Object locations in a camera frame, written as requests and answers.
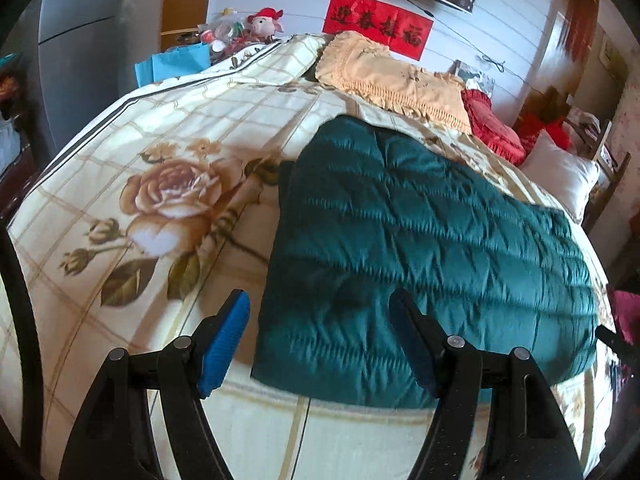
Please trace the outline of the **blue box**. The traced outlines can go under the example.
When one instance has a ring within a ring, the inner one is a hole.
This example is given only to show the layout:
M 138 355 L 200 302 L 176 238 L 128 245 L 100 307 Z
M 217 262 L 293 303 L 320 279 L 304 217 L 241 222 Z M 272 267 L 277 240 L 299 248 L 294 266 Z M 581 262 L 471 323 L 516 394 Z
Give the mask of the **blue box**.
M 168 78 L 201 73 L 209 66 L 209 46 L 191 44 L 151 55 L 134 66 L 134 76 L 136 76 L 138 87 L 141 88 Z

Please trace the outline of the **framed photo on headboard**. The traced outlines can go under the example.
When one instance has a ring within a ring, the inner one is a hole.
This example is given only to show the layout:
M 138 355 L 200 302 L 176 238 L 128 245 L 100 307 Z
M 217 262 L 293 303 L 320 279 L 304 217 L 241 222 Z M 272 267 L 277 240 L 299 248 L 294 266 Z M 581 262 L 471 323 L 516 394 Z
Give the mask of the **framed photo on headboard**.
M 492 97 L 495 89 L 495 79 L 478 68 L 457 60 L 452 69 L 454 76 L 463 81 L 466 90 L 480 90 L 486 96 Z

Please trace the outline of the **white pillow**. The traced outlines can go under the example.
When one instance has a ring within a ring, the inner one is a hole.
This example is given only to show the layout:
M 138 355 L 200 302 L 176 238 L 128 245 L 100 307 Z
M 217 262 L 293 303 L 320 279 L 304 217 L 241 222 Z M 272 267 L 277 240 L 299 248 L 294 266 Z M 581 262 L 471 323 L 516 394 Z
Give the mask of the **white pillow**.
M 596 162 L 562 150 L 542 129 L 520 169 L 552 194 L 576 223 L 582 223 L 590 193 L 600 177 Z

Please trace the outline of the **dark green puffer jacket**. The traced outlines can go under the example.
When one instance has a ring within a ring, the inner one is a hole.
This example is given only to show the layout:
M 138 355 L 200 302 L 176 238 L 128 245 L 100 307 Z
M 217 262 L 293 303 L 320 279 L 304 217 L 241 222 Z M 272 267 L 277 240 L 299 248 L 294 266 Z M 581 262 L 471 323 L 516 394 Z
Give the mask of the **dark green puffer jacket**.
M 252 375 L 299 396 L 429 408 L 388 316 L 405 289 L 480 350 L 527 348 L 550 384 L 590 367 L 597 300 L 559 209 L 526 204 L 404 134 L 322 124 L 280 185 Z

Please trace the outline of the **maroon cloth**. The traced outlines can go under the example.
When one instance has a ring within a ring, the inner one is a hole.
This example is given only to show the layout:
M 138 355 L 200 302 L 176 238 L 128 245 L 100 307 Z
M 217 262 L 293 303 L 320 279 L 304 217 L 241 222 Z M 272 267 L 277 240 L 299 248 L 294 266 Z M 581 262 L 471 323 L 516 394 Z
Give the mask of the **maroon cloth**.
M 640 296 L 633 292 L 608 289 L 616 332 L 629 342 L 640 344 Z

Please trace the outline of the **wooden chair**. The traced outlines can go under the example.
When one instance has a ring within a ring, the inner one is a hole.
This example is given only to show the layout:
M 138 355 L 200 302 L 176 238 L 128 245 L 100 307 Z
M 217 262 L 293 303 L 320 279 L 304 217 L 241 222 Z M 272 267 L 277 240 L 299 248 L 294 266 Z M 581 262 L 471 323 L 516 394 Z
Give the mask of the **wooden chair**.
M 565 118 L 563 124 L 570 129 L 570 136 L 576 142 L 577 154 L 592 160 L 599 168 L 597 183 L 590 192 L 582 218 L 582 228 L 589 234 L 622 182 L 631 154 L 627 152 L 623 158 L 616 158 L 612 154 L 608 147 L 608 139 L 613 131 L 610 120 L 597 126 L 590 114 L 575 113 Z

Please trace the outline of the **red calligraphy wall banner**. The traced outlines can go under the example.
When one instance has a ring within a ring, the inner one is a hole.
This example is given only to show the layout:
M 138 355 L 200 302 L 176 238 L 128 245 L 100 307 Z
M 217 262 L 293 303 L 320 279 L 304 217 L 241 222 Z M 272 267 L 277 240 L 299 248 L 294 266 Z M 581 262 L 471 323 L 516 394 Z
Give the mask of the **red calligraphy wall banner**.
M 359 32 L 419 61 L 433 25 L 430 18 L 378 0 L 330 0 L 322 32 Z

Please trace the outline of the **grey wardrobe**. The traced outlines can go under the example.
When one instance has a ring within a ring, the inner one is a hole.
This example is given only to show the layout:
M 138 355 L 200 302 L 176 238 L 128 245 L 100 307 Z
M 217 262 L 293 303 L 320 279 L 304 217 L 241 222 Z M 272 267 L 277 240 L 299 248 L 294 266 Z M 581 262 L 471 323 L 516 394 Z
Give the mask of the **grey wardrobe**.
M 136 88 L 134 66 L 160 47 L 163 0 L 32 0 L 2 44 L 26 72 L 30 144 L 48 162 Z

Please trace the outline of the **red heart-shaped cushion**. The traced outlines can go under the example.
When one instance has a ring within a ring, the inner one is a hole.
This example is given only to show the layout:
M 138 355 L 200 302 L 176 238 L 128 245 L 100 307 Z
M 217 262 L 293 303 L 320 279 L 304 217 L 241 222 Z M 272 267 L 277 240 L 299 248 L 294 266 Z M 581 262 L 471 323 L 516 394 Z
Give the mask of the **red heart-shaped cushion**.
M 520 166 L 526 159 L 526 149 L 516 132 L 494 114 L 489 96 L 471 89 L 463 90 L 461 97 L 474 136 L 496 155 Z

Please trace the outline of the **plush toy with red hat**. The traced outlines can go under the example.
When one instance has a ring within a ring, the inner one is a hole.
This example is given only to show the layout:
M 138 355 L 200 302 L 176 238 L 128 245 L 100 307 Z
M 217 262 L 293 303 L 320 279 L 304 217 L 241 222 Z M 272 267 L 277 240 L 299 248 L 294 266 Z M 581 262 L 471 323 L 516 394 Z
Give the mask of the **plush toy with red hat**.
M 277 34 L 283 32 L 280 23 L 282 10 L 263 8 L 246 19 L 246 27 L 250 36 L 260 42 L 271 42 Z

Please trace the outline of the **floral cream bed quilt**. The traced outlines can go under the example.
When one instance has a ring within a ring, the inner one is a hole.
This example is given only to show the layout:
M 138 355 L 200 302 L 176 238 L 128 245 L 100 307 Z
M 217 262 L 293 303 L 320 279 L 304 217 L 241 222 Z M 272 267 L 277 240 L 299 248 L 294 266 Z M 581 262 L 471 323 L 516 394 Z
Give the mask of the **floral cream bed quilt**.
M 462 132 L 318 84 L 329 40 L 300 35 L 235 70 L 130 92 L 76 136 L 9 224 L 34 308 L 43 371 L 40 472 L 56 479 L 73 422 L 107 352 L 161 349 L 247 291 L 252 318 L 204 402 L 237 479 L 405 479 L 433 411 L 356 408 L 250 377 L 279 219 L 277 163 L 349 114 L 465 162 L 520 200 L 559 206 Z

